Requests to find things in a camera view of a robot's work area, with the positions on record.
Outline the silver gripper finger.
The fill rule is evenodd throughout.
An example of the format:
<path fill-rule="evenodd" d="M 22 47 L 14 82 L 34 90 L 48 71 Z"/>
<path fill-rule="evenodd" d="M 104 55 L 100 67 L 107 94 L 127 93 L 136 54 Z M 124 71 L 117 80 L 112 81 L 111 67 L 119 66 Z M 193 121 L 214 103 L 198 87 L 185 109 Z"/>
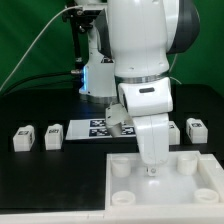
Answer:
<path fill-rule="evenodd" d="M 158 168 L 156 166 L 148 166 L 147 167 L 147 174 L 150 177 L 155 177 L 158 175 Z"/>

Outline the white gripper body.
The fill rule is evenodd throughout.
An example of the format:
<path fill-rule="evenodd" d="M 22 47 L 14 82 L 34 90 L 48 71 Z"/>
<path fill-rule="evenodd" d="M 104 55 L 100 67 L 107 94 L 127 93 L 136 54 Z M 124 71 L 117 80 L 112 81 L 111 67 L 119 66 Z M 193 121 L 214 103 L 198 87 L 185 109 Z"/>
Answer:
<path fill-rule="evenodd" d="M 164 164 L 169 153 L 169 117 L 167 113 L 133 118 L 136 139 L 144 164 Z"/>

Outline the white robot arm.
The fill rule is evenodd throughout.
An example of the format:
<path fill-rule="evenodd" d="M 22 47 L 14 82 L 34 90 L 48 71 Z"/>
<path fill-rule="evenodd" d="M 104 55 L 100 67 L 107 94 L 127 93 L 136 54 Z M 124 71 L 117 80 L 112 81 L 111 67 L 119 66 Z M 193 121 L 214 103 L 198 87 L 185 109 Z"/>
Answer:
<path fill-rule="evenodd" d="M 158 174 L 169 152 L 173 110 L 167 56 L 186 51 L 200 30 L 193 0 L 78 0 L 82 10 L 99 10 L 97 47 L 114 62 L 116 104 L 106 108 L 106 127 L 119 136 L 134 125 L 143 164 Z"/>

